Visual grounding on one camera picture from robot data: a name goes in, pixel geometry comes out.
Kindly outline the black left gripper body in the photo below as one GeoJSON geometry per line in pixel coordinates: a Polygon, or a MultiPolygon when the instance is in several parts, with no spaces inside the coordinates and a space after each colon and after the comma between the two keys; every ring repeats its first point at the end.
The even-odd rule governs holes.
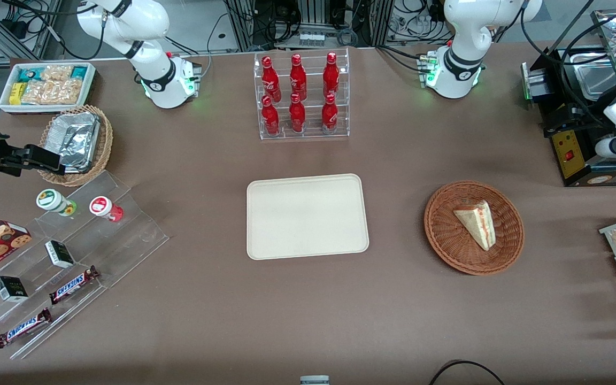
{"type": "Polygon", "coordinates": [[[581,107],[575,104],[567,104],[566,110],[571,118],[570,122],[566,124],[566,130],[587,134],[592,139],[600,139],[609,134],[609,128],[606,125],[594,120],[581,107]]]}

